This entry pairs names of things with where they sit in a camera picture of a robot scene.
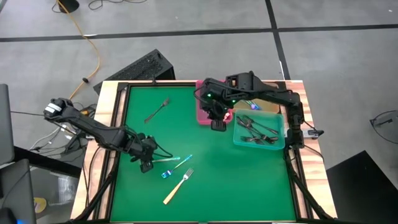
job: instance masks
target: teal plastic bin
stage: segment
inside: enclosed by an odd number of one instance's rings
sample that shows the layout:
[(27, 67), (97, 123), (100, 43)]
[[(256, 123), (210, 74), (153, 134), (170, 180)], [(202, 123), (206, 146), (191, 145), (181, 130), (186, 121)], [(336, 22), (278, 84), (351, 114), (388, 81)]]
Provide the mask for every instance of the teal plastic bin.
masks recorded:
[[(255, 127), (259, 132), (262, 134), (265, 134), (268, 137), (274, 137), (277, 136), (278, 140), (275, 141), (275, 143), (270, 144), (267, 141), (263, 141), (264, 144), (256, 144), (254, 141), (253, 142), (245, 142), (241, 140), (241, 136), (246, 136), (246, 137), (251, 137), (250, 132), (238, 125), (238, 122), (236, 120), (236, 117), (243, 117), (243, 115), (249, 116), (251, 119), (253, 119), (255, 122), (258, 122), (268, 128), (272, 128), (276, 131), (278, 131), (278, 134), (272, 134), (270, 131), (267, 129), (261, 127), (260, 125), (257, 125), (256, 123), (253, 123), (253, 127)], [(281, 114), (275, 114), (275, 113), (266, 113), (263, 111), (251, 111), (251, 110), (236, 110), (234, 114), (234, 144), (239, 145), (239, 146), (247, 146), (247, 147), (257, 147), (261, 149), (270, 149), (270, 150), (280, 150), (285, 147), (285, 126), (284, 126), (284, 117)]]

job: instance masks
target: blue object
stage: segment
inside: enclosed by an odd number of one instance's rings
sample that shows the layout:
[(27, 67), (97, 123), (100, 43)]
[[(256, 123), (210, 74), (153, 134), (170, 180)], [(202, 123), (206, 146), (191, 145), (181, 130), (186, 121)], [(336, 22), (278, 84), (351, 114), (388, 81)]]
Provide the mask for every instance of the blue object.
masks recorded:
[[(240, 126), (236, 122), (236, 117), (243, 117), (243, 115), (248, 115), (254, 121), (272, 128), (279, 132), (279, 134), (271, 134), (268, 130), (262, 128), (259, 125), (252, 124), (257, 130), (259, 130), (262, 134), (266, 134), (268, 137), (278, 137), (278, 140), (273, 144), (269, 144), (267, 141), (263, 141), (264, 144), (256, 144), (254, 141), (245, 142), (241, 140), (242, 136), (251, 137), (251, 133), (244, 127)], [(251, 110), (236, 110), (234, 114), (234, 137), (233, 142), (239, 146), (247, 146), (247, 147), (257, 147), (261, 149), (270, 149), (270, 150), (280, 150), (285, 147), (285, 123), (284, 117), (280, 114), (275, 113), (267, 113), (263, 111), (251, 111)]]
[(261, 110), (261, 107), (251, 100), (244, 100), (244, 102), (247, 103), (252, 110)]
[(192, 155), (189, 155), (187, 158), (185, 158), (182, 162), (180, 162), (177, 166), (175, 166), (172, 170), (168, 170), (168, 171), (166, 171), (166, 172), (164, 172), (163, 174), (162, 174), (162, 177), (163, 178), (168, 178), (168, 177), (170, 177), (170, 175), (172, 175), (172, 172), (175, 170), (175, 169), (177, 169), (180, 165), (182, 165), (184, 162), (186, 162), (187, 160), (189, 160), (189, 159), (191, 159), (192, 158)]

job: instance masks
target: wire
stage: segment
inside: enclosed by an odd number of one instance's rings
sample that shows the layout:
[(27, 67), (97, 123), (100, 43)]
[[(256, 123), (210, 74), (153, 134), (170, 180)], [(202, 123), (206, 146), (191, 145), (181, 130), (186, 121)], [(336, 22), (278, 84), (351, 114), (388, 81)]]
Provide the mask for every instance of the wire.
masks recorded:
[[(95, 2), (101, 2), (101, 4), (98, 7), (92, 8), (91, 5)], [(128, 2), (128, 3), (135, 3), (135, 4), (139, 4), (139, 3), (144, 3), (148, 0), (143, 0), (143, 1), (139, 1), (139, 2), (134, 2), (134, 1), (130, 1), (130, 0), (120, 0), (120, 1), (110, 1), (110, 0), (94, 0), (90, 3), (88, 3), (88, 8), (91, 10), (97, 10), (99, 8), (102, 8), (104, 6), (103, 2), (111, 2), (111, 3), (122, 3), (122, 2)]]
[(376, 134), (377, 134), (378, 136), (380, 136), (381, 138), (383, 138), (383, 139), (386, 140), (387, 142), (390, 142), (390, 143), (393, 143), (393, 144), (398, 144), (398, 142), (391, 141), (390, 139), (385, 138), (384, 136), (382, 136), (382, 135), (377, 131), (376, 127), (373, 125), (373, 123), (375, 122), (375, 120), (377, 120), (378, 117), (380, 117), (381, 115), (384, 115), (384, 114), (386, 114), (386, 113), (392, 113), (392, 112), (395, 112), (395, 111), (397, 111), (397, 110), (391, 110), (391, 111), (383, 112), (383, 113), (377, 115), (375, 118), (371, 119), (370, 122), (371, 122), (371, 125), (372, 125), (372, 128), (373, 128), (374, 132), (376, 132)]
[(310, 146), (307, 146), (307, 145), (304, 145), (304, 147), (307, 147), (307, 149), (309, 149), (310, 151), (312, 151), (312, 152), (315, 153), (316, 155), (320, 156), (320, 157), (322, 158), (322, 160), (325, 161), (325, 160), (323, 159), (323, 155), (322, 155), (320, 152), (316, 151), (314, 148), (311, 148)]
[(70, 160), (70, 161), (61, 161), (61, 162), (73, 162), (73, 161), (75, 161), (75, 160), (77, 160), (81, 155), (83, 155), (85, 153), (85, 150), (84, 149), (81, 149), (81, 153), (79, 154), (79, 156), (76, 156), (75, 158), (73, 158), (72, 160)]
[[(79, 145), (80, 145), (80, 148), (82, 148), (83, 149), (83, 147), (81, 146), (81, 141), (80, 141), (80, 139), (78, 139), (78, 141), (79, 141)], [(88, 184), (87, 184), (87, 177), (86, 177), (86, 166), (85, 166), (85, 162), (83, 161), (83, 167), (82, 167), (82, 169), (83, 169), (83, 176), (84, 176), (84, 178), (85, 178), (85, 186), (86, 186), (86, 192), (88, 192)], [(88, 198), (88, 193), (86, 194), (86, 207), (88, 206), (88, 202), (90, 201), (90, 199)]]
[(309, 124), (308, 122), (304, 121), (305, 124), (307, 124), (310, 128), (312, 128), (314, 131), (318, 132), (318, 130), (316, 128), (314, 128), (311, 124)]
[(20, 111), (10, 111), (10, 112), (11, 113), (26, 114), (26, 115), (33, 115), (33, 116), (44, 116), (43, 114), (27, 113), (27, 112), (20, 112)]
[(55, 6), (57, 5), (57, 2), (55, 2), (55, 4), (52, 6), (51, 10), (55, 13), (61, 13), (61, 11), (56, 11), (54, 10)]
[(102, 149), (102, 148), (98, 146), (98, 148), (95, 150), (95, 152), (93, 154), (93, 157), (91, 158), (90, 166), (88, 167), (88, 190), (86, 191), (86, 196), (87, 196), (89, 202), (90, 202), (89, 190), (90, 190), (90, 182), (91, 182), (91, 169), (93, 168), (95, 156), (97, 155), (97, 152), (100, 149)]
[(200, 96), (197, 96), (197, 91), (198, 90), (201, 90), (202, 88), (203, 88), (204, 86), (202, 85), (201, 87), (199, 87), (199, 88), (197, 88), (195, 91), (193, 91), (193, 96), (197, 99), (197, 100), (199, 100), (199, 101), (201, 101), (201, 102), (203, 102), (203, 103), (207, 103), (204, 99), (202, 99)]
[(78, 104), (78, 105), (80, 105), (80, 106), (81, 106), (81, 109), (84, 109), (84, 106), (83, 106), (83, 104), (82, 104), (82, 103), (79, 103), (79, 102), (73, 102), (72, 104)]
[[(45, 153), (50, 153), (50, 152), (56, 151), (56, 150), (58, 150), (58, 149), (61, 149), (61, 148), (65, 147), (65, 146), (66, 146), (66, 145), (64, 145), (64, 146), (60, 146), (60, 147), (57, 147), (57, 148), (52, 148), (52, 149), (51, 149), (51, 150), (49, 150), (49, 151), (46, 151), (46, 152), (40, 152), (40, 153), (38, 153), (38, 154), (42, 155), (42, 154), (45, 154)], [(53, 155), (44, 155), (44, 156), (56, 156), (56, 155), (59, 155), (59, 154), (53, 154)]]
[(57, 124), (57, 123), (53, 123), (53, 124), (64, 129), (65, 131), (68, 131), (70, 134), (75, 135), (75, 133), (73, 133), (73, 131), (69, 130), (68, 126), (63, 127), (62, 125)]
[(4, 200), (1, 203), (1, 207), (0, 209), (3, 208), (4, 204), (6, 203), (6, 200), (8, 198), (8, 195), (12, 192), (12, 190), (14, 190), (14, 187), (24, 178), (24, 176), (30, 171), (30, 169), (28, 169), (26, 172), (24, 172), (24, 174), (21, 175), (21, 177), (15, 182), (15, 184), (10, 188), (10, 190), (7, 192), (7, 194), (4, 196)]
[(41, 140), (43, 140), (43, 139), (46, 139), (46, 138), (49, 138), (51, 135), (53, 135), (54, 133), (59, 133), (60, 132), (60, 128), (57, 128), (57, 129), (55, 129), (54, 131), (52, 131), (50, 134), (48, 134), (48, 135), (46, 135), (46, 136), (44, 136), (44, 137), (42, 137), (42, 138), (40, 138), (40, 139), (38, 139), (35, 143), (33, 143), (33, 145), (29, 148), (29, 150), (33, 150), (33, 148), (36, 146), (36, 144), (37, 143), (39, 143)]
[(167, 152), (166, 150), (164, 150), (164, 149), (162, 148), (162, 146), (160, 146), (155, 140), (154, 140), (154, 142), (155, 142), (155, 144), (157, 145), (157, 147), (159, 147), (159, 149), (161, 149), (161, 150), (164, 151), (166, 154), (168, 154), (168, 156), (160, 155), (160, 154), (158, 154), (158, 153), (154, 153), (154, 155), (160, 156), (160, 157), (164, 157), (164, 158), (172, 158), (172, 157), (173, 157), (173, 154), (171, 154), (171, 153)]
[[(65, 7), (59, 0), (56, 0), (56, 1), (57, 1), (57, 3), (62, 7), (62, 9), (68, 14), (68, 16), (70, 17), (70, 19), (73, 21), (73, 23), (75, 24), (76, 28), (78, 29), (78, 31), (79, 31), (81, 37), (84, 38), (84, 39), (86, 39), (86, 40), (91, 44), (91, 46), (93, 46), (93, 48), (94, 48), (94, 50), (95, 50), (95, 53), (96, 53), (97, 59), (98, 59), (98, 63), (97, 63), (97, 67), (95, 68), (95, 70), (94, 70), (88, 77), (86, 77), (86, 79), (88, 80), (88, 79), (90, 79), (92, 76), (94, 76), (94, 75), (97, 73), (98, 69), (100, 68), (100, 65), (101, 65), (100, 53), (98, 52), (98, 49), (97, 49), (97, 47), (95, 46), (95, 44), (92, 43), (92, 41), (91, 41), (89, 38), (87, 38), (87, 37), (83, 34), (83, 32), (82, 32), (81, 29), (80, 29), (80, 26), (77, 24), (75, 18), (69, 13), (68, 9), (66, 9), (66, 7)], [(77, 93), (77, 91), (81, 88), (81, 86), (82, 86), (84, 83), (85, 83), (85, 82), (82, 81), (82, 82), (77, 86), (77, 88), (75, 89), (75, 91), (73, 91), (73, 93), (69, 96), (69, 100), (71, 100), (71, 99), (75, 96), (75, 94)]]

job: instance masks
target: black box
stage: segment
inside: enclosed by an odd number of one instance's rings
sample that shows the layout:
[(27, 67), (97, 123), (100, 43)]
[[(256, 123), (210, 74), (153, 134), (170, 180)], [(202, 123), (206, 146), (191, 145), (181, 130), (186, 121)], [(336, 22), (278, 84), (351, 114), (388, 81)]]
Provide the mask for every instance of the black box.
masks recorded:
[[(173, 65), (157, 50), (153, 50), (126, 68), (111, 75), (107, 80), (175, 80)], [(95, 85), (94, 91), (100, 94), (102, 82)]]

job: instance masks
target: utensil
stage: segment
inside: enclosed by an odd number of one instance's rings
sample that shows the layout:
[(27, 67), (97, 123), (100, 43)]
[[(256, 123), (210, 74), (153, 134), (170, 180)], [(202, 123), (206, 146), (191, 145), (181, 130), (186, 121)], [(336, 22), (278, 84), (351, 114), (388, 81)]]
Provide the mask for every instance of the utensil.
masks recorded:
[(251, 100), (244, 100), (244, 102), (247, 103), (252, 110), (261, 110), (261, 107)]
[(257, 121), (254, 121), (253, 119), (249, 118), (248, 115), (243, 115), (243, 119), (248, 120), (249, 123), (255, 123), (255, 124), (257, 124), (258, 126), (265, 128), (266, 130), (270, 131), (272, 134), (279, 134), (278, 131), (276, 131), (276, 130), (274, 130), (274, 129), (272, 129), (272, 128), (268, 128), (267, 126), (264, 126), (264, 125), (258, 123)]
[(163, 178), (168, 178), (168, 177), (170, 177), (170, 175), (172, 175), (173, 171), (174, 171), (177, 167), (179, 167), (180, 165), (182, 165), (184, 162), (186, 162), (187, 160), (189, 160), (189, 159), (191, 159), (191, 158), (192, 158), (192, 155), (189, 155), (187, 158), (185, 158), (182, 162), (180, 162), (180, 163), (179, 163), (177, 166), (175, 166), (173, 169), (164, 172), (164, 173), (162, 174), (162, 177), (163, 177)]
[(173, 158), (168, 158), (168, 159), (156, 159), (156, 160), (153, 160), (152, 162), (179, 161), (180, 159), (181, 159), (180, 157), (173, 157)]
[(262, 140), (265, 140), (265, 141), (267, 141), (269, 144), (274, 144), (275, 143), (275, 141), (278, 141), (278, 137), (268, 137), (268, 136), (266, 136), (265, 134), (262, 134), (262, 135), (260, 135), (260, 138), (262, 139)]
[(180, 188), (180, 186), (182, 185), (182, 183), (186, 180), (188, 180), (188, 178), (192, 175), (193, 173), (193, 169), (189, 168), (187, 170), (187, 172), (184, 174), (184, 176), (182, 177), (182, 180), (177, 184), (177, 186), (174, 187), (174, 189), (169, 193), (169, 195), (164, 199), (163, 203), (165, 205), (168, 204), (168, 202), (173, 198), (173, 196), (175, 195), (175, 193), (177, 192), (177, 190)]
[(170, 98), (167, 97), (166, 100), (163, 101), (162, 105), (155, 111), (155, 113), (152, 113), (151, 115), (149, 115), (149, 117), (147, 117), (144, 120), (144, 123), (148, 123), (148, 121), (151, 120), (155, 116), (155, 114), (160, 111), (160, 109), (162, 109), (163, 107), (167, 106), (169, 102), (170, 102)]
[(254, 141), (256, 144), (264, 144), (261, 139), (257, 138), (257, 137), (246, 137), (246, 136), (241, 136), (241, 140), (244, 142), (251, 142)]

